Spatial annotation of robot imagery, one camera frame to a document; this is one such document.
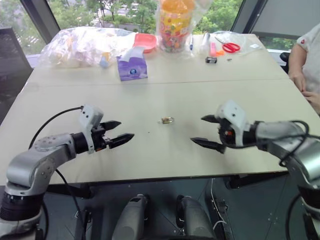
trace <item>purple tissue box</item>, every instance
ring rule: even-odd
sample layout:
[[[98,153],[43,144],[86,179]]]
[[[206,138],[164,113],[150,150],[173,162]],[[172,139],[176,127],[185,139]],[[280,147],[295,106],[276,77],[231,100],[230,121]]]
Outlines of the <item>purple tissue box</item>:
[[[121,56],[117,56],[118,71],[121,81],[145,79],[148,77],[147,64],[145,58],[130,57],[128,61],[121,61]]]

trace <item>tissue box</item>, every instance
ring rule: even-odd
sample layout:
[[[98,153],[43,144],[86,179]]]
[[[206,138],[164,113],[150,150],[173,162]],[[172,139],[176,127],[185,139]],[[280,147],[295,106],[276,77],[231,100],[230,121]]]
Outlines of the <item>tissue box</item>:
[[[124,56],[118,56],[118,71],[121,81],[145,79],[148,77],[143,47],[133,47]]]

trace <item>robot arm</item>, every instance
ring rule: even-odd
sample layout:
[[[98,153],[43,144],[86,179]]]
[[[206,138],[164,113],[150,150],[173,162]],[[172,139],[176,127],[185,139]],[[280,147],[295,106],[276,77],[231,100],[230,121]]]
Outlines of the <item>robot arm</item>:
[[[285,163],[295,180],[307,211],[305,224],[313,223],[313,234],[320,236],[320,141],[308,135],[297,123],[301,121],[261,122],[249,124],[245,111],[234,101],[221,105],[215,115],[202,118],[219,124],[221,143],[206,138],[191,138],[196,144],[224,153],[226,148],[257,146]]]
[[[99,109],[85,105],[79,118],[82,132],[44,137],[11,161],[0,207],[0,238],[35,229],[41,216],[44,194],[59,166],[77,154],[94,153],[107,146],[112,149],[133,138],[134,134],[130,133],[114,139],[104,138],[106,131],[121,123],[100,123],[102,117]]]

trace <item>person's arm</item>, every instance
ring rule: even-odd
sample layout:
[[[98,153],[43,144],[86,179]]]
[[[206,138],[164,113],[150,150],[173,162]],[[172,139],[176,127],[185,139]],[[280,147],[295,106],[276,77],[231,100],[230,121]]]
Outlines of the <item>person's arm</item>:
[[[302,67],[306,63],[307,51],[299,44],[293,46],[289,55],[289,78],[301,91],[306,91],[306,79],[302,72]]]

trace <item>orange lid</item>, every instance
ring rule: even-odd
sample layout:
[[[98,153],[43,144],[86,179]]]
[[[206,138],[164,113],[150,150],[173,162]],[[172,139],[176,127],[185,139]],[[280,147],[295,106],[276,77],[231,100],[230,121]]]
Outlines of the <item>orange lid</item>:
[[[195,0],[162,0],[162,9],[173,14],[186,14],[195,8]]]

